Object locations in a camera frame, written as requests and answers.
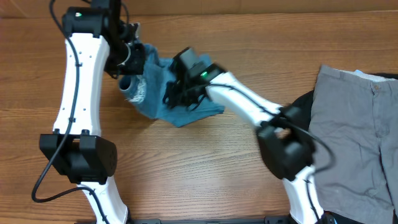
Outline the light blue denim jeans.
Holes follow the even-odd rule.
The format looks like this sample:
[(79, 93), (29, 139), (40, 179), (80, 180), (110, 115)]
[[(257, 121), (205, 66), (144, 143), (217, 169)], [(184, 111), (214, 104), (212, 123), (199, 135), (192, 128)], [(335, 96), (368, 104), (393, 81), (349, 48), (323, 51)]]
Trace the light blue denim jeans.
[(171, 58), (159, 57), (157, 49), (145, 44), (146, 62), (142, 75), (124, 75), (119, 90), (138, 112), (149, 119), (161, 119), (180, 128), (200, 119), (224, 113), (224, 106), (204, 97), (191, 106), (170, 106), (171, 87), (176, 75)]

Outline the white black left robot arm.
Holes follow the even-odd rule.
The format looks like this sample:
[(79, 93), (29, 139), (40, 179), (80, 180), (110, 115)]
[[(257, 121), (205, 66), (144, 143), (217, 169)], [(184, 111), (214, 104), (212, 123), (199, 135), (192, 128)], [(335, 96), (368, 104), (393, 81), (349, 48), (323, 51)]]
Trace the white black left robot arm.
[(47, 167), (85, 194), (96, 223), (132, 222), (114, 179), (116, 145), (102, 137), (100, 126), (103, 76), (117, 79), (144, 72), (139, 24), (121, 20), (126, 9), (121, 1), (91, 0), (86, 7), (68, 8), (55, 22), (65, 38), (65, 81), (52, 132), (40, 136), (39, 147)]

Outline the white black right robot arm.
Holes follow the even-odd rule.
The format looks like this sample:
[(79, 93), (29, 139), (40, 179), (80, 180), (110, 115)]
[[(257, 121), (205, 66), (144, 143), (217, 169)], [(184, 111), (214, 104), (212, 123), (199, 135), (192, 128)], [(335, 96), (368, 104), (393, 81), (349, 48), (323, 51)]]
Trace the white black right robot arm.
[(314, 134), (304, 129), (299, 108), (281, 106), (259, 96), (217, 64), (174, 62), (176, 80), (167, 84), (163, 102), (199, 106), (204, 98), (229, 108), (254, 127), (261, 157), (282, 180), (290, 213), (284, 223), (334, 223), (320, 206), (314, 175), (331, 169), (336, 157)]

